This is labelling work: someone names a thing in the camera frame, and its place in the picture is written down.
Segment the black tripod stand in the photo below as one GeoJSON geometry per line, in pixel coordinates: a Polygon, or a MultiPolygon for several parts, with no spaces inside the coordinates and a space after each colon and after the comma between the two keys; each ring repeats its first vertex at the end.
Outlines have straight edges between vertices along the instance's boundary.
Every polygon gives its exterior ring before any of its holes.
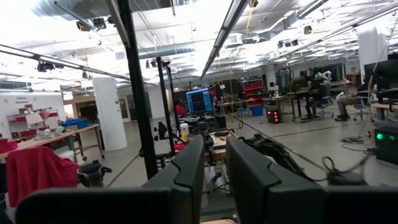
{"type": "Polygon", "coordinates": [[[172,129],[172,125],[171,125],[169,107],[168,107],[168,102],[167,102],[167,94],[166,94],[166,88],[165,88],[165,83],[164,83],[164,73],[163,73],[163,65],[162,65],[161,57],[156,57],[156,63],[157,63],[157,68],[158,68],[158,72],[159,72],[159,79],[160,79],[159,83],[160,83],[162,101],[163,101],[163,105],[164,105],[164,113],[165,113],[165,118],[166,118],[167,137],[169,139],[171,155],[174,156],[175,155],[174,136],[173,136],[173,129],[172,129]]]}

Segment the white round column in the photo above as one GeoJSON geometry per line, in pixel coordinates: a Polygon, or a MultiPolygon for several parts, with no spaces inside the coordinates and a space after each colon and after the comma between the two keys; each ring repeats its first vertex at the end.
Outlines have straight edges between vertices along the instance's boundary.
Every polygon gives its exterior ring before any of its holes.
{"type": "Polygon", "coordinates": [[[94,77],[93,89],[105,150],[124,149],[127,139],[116,80],[112,77],[94,77]]]}

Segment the black rig frame post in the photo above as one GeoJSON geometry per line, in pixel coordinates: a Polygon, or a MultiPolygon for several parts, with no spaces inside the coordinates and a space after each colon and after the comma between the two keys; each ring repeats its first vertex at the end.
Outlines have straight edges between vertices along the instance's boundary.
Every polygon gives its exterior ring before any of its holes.
{"type": "Polygon", "coordinates": [[[144,158],[147,178],[151,179],[158,173],[155,158],[155,146],[150,126],[149,112],[146,103],[144,81],[139,62],[139,51],[137,48],[134,23],[129,0],[105,0],[118,30],[129,69],[129,77],[132,87],[134,104],[136,106],[137,122],[141,140],[141,155],[144,158]]]}

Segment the computer tower red lights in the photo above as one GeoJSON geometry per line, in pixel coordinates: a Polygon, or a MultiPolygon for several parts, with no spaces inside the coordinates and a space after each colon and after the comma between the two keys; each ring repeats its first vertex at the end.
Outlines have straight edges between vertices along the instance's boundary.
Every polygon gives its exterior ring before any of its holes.
{"type": "Polygon", "coordinates": [[[269,123],[278,124],[283,122],[283,113],[278,108],[267,108],[266,118],[269,123]]]}

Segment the black box green light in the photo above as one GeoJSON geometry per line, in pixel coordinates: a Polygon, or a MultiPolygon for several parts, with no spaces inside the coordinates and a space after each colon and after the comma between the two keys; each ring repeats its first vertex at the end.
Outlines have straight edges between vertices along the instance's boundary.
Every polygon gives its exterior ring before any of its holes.
{"type": "Polygon", "coordinates": [[[376,158],[398,166],[398,126],[378,126],[374,142],[376,158]]]}

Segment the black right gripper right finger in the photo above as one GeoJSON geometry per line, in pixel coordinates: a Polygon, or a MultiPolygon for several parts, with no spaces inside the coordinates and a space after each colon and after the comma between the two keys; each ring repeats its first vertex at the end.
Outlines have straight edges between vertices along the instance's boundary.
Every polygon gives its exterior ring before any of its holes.
{"type": "Polygon", "coordinates": [[[234,138],[226,158],[241,224],[398,224],[398,187],[323,187],[234,138]]]}

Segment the black computer monitor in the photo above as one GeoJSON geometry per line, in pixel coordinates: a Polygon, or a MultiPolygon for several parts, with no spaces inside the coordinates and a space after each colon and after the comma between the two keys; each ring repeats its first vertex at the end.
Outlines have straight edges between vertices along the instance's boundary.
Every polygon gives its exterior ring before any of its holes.
{"type": "Polygon", "coordinates": [[[398,92],[398,58],[364,66],[366,90],[398,92]]]}

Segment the blue storage bins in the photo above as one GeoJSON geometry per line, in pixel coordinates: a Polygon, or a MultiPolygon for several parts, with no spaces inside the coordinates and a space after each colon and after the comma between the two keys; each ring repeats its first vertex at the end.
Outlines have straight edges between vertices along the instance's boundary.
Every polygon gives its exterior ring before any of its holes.
{"type": "Polygon", "coordinates": [[[88,125],[89,125],[89,122],[87,119],[68,119],[61,124],[61,126],[63,126],[64,128],[67,128],[70,126],[76,126],[77,129],[86,128],[88,125]]]}

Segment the red shelf rack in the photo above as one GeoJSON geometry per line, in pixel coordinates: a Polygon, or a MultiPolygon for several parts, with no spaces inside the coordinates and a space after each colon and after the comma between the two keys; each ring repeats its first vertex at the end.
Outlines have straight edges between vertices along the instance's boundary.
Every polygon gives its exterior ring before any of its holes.
{"type": "Polygon", "coordinates": [[[244,99],[249,107],[263,105],[264,84],[262,80],[246,80],[241,82],[241,87],[244,99]]]}

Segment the wooden workbench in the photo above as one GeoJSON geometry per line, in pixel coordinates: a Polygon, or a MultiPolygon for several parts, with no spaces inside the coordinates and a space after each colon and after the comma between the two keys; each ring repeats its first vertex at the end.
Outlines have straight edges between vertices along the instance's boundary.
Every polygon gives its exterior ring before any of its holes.
{"type": "Polygon", "coordinates": [[[101,127],[99,124],[92,124],[91,126],[85,127],[83,129],[77,129],[73,131],[67,131],[59,136],[52,137],[49,139],[43,140],[34,140],[30,139],[28,141],[23,141],[17,144],[17,150],[20,149],[28,149],[32,147],[44,146],[46,144],[50,144],[56,141],[64,140],[67,143],[68,149],[73,152],[73,160],[77,161],[77,155],[80,153],[81,158],[86,161],[86,156],[84,152],[92,147],[97,147],[99,149],[99,153],[101,158],[104,159],[106,157],[104,153],[104,147],[102,145],[103,137],[101,135],[101,127]],[[97,143],[94,145],[84,146],[81,143],[80,134],[85,131],[95,130],[97,143]]]}

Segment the red cloth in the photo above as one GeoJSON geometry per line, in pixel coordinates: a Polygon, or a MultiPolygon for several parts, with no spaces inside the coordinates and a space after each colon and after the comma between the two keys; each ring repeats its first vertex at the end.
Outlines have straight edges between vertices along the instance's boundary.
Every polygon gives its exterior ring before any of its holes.
{"type": "Polygon", "coordinates": [[[6,162],[9,205],[17,207],[31,193],[49,188],[75,188],[80,166],[47,146],[16,149],[6,162]]]}

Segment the shelf with red bins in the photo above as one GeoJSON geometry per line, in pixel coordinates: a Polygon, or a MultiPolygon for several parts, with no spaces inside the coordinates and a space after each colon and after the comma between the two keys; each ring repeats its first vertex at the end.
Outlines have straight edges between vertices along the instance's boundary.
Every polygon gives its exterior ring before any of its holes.
{"type": "Polygon", "coordinates": [[[6,116],[11,139],[28,139],[35,137],[39,131],[58,128],[58,110],[46,108],[22,114],[6,116]]]}

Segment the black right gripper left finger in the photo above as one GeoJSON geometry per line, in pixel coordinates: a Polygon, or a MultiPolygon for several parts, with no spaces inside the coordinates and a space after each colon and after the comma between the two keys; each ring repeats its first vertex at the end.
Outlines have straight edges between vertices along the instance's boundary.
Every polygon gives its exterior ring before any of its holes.
{"type": "Polygon", "coordinates": [[[137,188],[50,189],[24,199],[16,224],[199,224],[204,141],[192,139],[137,188]]]}

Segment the monitor with blue screen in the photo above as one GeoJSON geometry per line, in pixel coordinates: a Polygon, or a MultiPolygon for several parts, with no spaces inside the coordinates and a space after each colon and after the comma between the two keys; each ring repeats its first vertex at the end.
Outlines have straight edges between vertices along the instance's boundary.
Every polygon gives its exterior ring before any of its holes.
{"type": "Polygon", "coordinates": [[[188,110],[190,113],[213,112],[213,102],[209,88],[186,92],[188,110]]]}

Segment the person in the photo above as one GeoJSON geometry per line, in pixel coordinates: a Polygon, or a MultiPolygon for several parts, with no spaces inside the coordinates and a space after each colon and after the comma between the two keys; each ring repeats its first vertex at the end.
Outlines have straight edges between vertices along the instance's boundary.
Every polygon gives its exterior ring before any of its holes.
{"type": "Polygon", "coordinates": [[[326,78],[316,78],[313,81],[314,83],[313,86],[310,87],[310,91],[316,90],[317,92],[308,99],[305,105],[309,118],[316,116],[317,107],[325,102],[323,98],[329,94],[328,80],[326,78]]]}
{"type": "Polygon", "coordinates": [[[349,105],[360,105],[363,97],[368,97],[368,94],[365,93],[365,91],[368,90],[368,84],[368,81],[364,81],[363,84],[357,87],[357,92],[355,94],[350,94],[337,100],[340,114],[335,118],[335,121],[347,121],[349,119],[346,107],[349,105]]]}

